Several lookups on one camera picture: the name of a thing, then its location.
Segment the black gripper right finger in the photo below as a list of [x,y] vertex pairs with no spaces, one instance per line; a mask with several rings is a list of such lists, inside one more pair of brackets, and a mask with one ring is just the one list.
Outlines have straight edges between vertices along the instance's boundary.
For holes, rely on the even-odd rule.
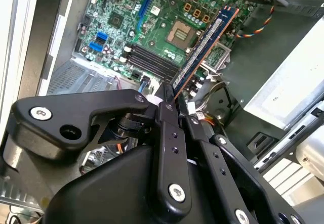
[[216,223],[303,223],[302,217],[223,135],[208,137],[177,98],[187,154],[195,160],[202,191]]

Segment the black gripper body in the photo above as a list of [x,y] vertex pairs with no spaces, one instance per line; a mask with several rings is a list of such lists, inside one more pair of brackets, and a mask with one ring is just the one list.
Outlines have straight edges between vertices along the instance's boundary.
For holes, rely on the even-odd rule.
[[65,185],[43,223],[228,223],[228,215],[184,148],[142,146]]

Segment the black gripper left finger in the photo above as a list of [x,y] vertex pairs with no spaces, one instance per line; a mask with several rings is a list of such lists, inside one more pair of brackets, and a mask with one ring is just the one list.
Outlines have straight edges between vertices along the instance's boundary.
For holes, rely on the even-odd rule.
[[134,148],[186,150],[173,90],[159,90],[158,104],[133,89],[16,101],[2,141],[2,175],[45,212],[65,185]]

